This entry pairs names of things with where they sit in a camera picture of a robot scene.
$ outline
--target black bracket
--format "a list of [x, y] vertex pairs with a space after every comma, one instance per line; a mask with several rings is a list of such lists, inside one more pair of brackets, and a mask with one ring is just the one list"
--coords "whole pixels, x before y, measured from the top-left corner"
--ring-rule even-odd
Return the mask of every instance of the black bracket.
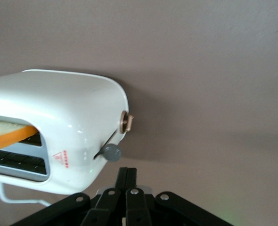
[[137, 187], [137, 169], [120, 168], [113, 188], [93, 199], [76, 193], [12, 226], [232, 226], [172, 192]]

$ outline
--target gray knob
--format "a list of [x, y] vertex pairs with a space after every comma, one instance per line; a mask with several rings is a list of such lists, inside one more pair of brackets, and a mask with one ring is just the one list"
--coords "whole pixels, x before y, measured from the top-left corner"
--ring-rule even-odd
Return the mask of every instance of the gray knob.
[[100, 154], [108, 161], [118, 161], [121, 158], [121, 149], [114, 144], [106, 144], [100, 149]]

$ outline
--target red warning triangle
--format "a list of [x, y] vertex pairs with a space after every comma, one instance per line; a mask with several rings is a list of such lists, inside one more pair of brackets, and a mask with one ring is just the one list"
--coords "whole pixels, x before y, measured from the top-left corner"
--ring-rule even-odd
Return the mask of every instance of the red warning triangle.
[[60, 164], [62, 164], [62, 165], [64, 164], [62, 152], [59, 152], [59, 153], [53, 155], [53, 157], [54, 157]]

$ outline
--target white toaster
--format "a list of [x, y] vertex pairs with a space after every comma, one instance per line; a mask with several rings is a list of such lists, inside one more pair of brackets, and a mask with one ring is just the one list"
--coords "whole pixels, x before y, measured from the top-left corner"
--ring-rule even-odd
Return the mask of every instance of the white toaster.
[[124, 90], [106, 77], [49, 70], [0, 76], [0, 120], [39, 131], [0, 150], [0, 182], [83, 191], [107, 162], [101, 147], [123, 139], [128, 111]]

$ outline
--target bread slice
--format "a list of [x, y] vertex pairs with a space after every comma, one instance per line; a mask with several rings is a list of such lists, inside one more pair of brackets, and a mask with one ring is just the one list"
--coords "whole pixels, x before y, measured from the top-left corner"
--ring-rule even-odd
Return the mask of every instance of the bread slice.
[[24, 140], [37, 132], [34, 126], [0, 121], [0, 149]]

